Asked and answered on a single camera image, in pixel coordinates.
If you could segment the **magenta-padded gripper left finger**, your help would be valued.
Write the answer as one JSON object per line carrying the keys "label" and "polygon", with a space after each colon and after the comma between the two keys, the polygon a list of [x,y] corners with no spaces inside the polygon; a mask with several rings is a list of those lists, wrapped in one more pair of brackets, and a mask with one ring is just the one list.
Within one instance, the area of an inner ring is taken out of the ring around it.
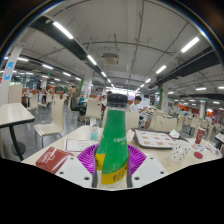
{"label": "magenta-padded gripper left finger", "polygon": [[84,149],[77,157],[69,156],[56,172],[56,176],[84,188],[96,188],[98,178],[95,151],[97,147],[98,145],[95,144]]}

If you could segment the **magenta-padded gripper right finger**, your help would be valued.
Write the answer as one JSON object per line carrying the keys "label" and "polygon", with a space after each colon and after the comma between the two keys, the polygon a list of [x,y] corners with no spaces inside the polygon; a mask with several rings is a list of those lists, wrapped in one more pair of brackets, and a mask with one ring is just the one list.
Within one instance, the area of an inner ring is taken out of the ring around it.
{"label": "magenta-padded gripper right finger", "polygon": [[140,188],[168,175],[168,172],[153,156],[146,156],[129,145],[127,187]]}

